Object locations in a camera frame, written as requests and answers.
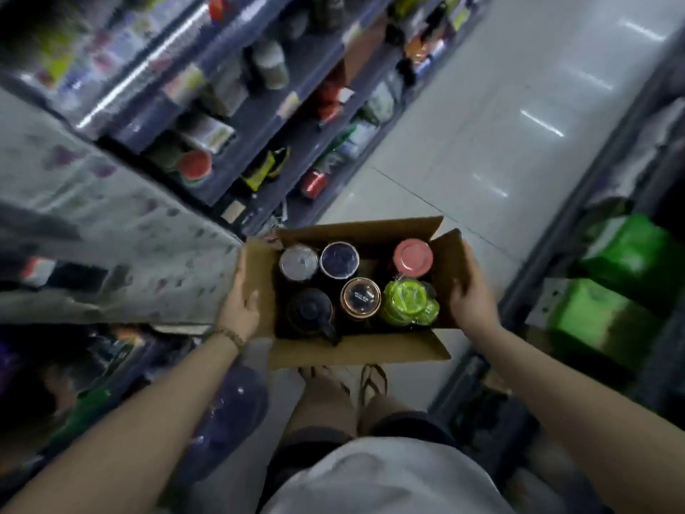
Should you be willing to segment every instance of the red can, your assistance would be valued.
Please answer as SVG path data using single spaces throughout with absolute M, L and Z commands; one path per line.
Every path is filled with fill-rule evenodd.
M 433 251 L 425 241 L 409 238 L 395 248 L 392 261 L 402 276 L 422 277 L 433 265 Z
M 328 176 L 316 169 L 309 170 L 300 181 L 300 191 L 303 196 L 314 200 L 328 185 Z

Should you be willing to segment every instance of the hand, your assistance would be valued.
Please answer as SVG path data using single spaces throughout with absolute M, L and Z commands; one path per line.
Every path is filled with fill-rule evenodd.
M 235 266 L 233 288 L 228 292 L 226 301 L 223 302 L 218 313 L 217 327 L 233 330 L 248 341 L 259 324 L 259 310 L 257 309 L 259 294 L 254 291 L 247 300 L 244 298 L 245 256 L 245 249 L 243 249 L 240 251 L 238 264 Z
M 454 280 L 450 309 L 459 328 L 468 338 L 473 340 L 499 328 L 499 313 L 497 302 L 485 281 L 483 272 L 478 267 L 471 246 L 463 238 L 462 244 L 467 257 L 467 270 L 471 281 Z

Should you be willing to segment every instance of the open cardboard box flap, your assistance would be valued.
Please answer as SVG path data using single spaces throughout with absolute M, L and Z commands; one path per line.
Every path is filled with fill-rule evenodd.
M 438 294 L 440 314 L 434 328 L 458 328 L 450 314 L 450 293 L 454 280 L 468 284 L 464 248 L 459 230 L 431 240 L 442 223 L 441 216 L 403 218 L 353 223 L 314 225 L 303 229 L 278 230 L 279 241 L 267 242 L 249 238 L 247 249 L 246 294 L 259 290 L 260 325 L 256 337 L 274 338 L 269 355 L 272 369 L 326 364 L 406 363 L 410 361 L 442 361 L 450 353 L 430 329 L 392 334 L 344 336 L 336 347 L 320 338 L 301 340 L 276 338 L 276 299 L 273 287 L 274 268 L 283 247 L 305 243 L 318 250 L 329 242 L 347 241 L 362 258 L 378 257 L 407 238 L 420 238 L 433 250 L 432 284 Z

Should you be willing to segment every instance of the pink lid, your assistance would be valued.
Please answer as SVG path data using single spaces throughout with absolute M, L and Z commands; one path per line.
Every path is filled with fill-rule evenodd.
M 177 169 L 190 180 L 201 179 L 212 172 L 212 156 L 200 149 L 189 151 L 178 160 Z
M 433 251 L 428 243 L 417 238 L 409 238 L 395 248 L 392 261 L 395 262 L 397 272 L 403 276 L 421 277 L 433 265 Z

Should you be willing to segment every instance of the person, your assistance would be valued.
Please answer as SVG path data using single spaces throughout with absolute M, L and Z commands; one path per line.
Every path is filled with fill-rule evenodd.
M 466 244 L 465 250 L 470 281 L 455 283 L 451 311 L 547 435 L 614 512 L 682 511 L 685 432 L 502 328 Z M 85 433 L 2 514 L 148 512 L 257 327 L 257 295 L 244 299 L 244 278 L 243 254 L 207 341 Z M 387 396 L 379 367 L 364 368 L 359 423 L 347 390 L 329 369 L 301 373 L 305 390 L 269 464 L 263 513 L 511 512 L 446 432 Z

